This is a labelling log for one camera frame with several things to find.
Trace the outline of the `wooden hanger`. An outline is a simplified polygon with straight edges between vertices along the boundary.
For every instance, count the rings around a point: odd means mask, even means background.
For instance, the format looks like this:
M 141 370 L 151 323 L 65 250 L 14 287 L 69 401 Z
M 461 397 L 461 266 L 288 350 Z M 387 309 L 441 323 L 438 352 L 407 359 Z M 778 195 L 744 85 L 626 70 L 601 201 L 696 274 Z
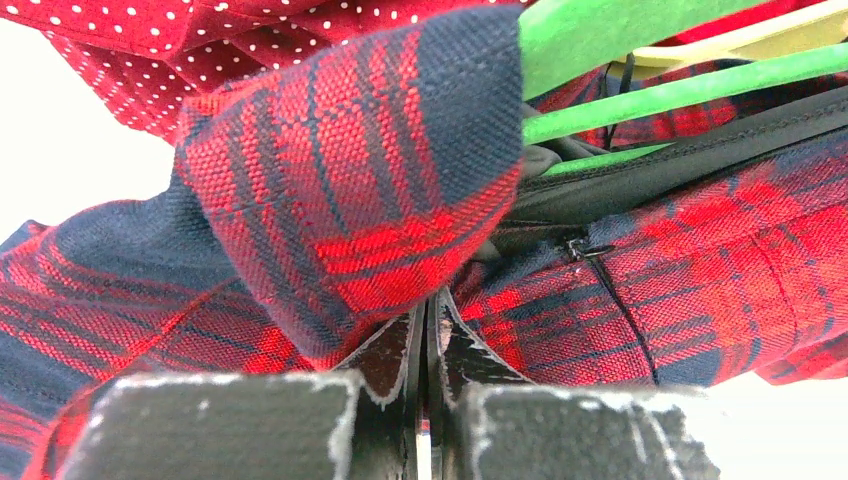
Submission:
M 759 61 L 847 40 L 847 2 L 830 0 L 691 44 L 649 45 L 633 52 L 636 80 L 712 60 Z

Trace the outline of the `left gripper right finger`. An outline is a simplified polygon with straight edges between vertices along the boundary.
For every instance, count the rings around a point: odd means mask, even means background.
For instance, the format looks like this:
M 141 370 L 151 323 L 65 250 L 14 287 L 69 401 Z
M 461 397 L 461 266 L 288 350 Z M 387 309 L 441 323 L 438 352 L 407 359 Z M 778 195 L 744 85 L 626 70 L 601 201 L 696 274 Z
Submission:
M 718 417 L 691 389 L 568 388 L 511 368 L 461 319 L 451 294 L 427 302 L 436 479 L 717 479 Z

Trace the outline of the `red plaid shirt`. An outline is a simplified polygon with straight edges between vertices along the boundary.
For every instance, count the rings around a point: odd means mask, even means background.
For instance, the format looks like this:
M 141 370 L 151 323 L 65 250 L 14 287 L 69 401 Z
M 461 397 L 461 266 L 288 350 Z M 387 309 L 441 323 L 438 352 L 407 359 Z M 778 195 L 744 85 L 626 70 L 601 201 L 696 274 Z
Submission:
M 6 240 L 2 477 L 55 478 L 120 376 L 327 370 L 441 288 L 539 383 L 844 378 L 847 83 L 533 179 L 483 2 L 189 96 L 163 193 Z

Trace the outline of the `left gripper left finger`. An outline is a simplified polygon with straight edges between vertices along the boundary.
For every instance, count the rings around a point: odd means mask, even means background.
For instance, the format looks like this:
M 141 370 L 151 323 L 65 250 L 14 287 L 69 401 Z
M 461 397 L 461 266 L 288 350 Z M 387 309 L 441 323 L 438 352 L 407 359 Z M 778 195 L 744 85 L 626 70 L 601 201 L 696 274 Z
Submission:
M 425 310 L 329 372 L 132 375 L 93 409 L 63 479 L 412 479 Z

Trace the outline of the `green hanger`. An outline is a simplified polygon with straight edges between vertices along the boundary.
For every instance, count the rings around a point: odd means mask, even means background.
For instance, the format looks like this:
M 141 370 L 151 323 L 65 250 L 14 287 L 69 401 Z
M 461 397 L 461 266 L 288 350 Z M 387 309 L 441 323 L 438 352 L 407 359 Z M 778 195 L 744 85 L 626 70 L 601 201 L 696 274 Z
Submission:
M 633 78 L 633 52 L 766 1 L 522 1 L 511 7 L 533 179 L 632 164 L 847 83 L 847 40 L 759 61 Z

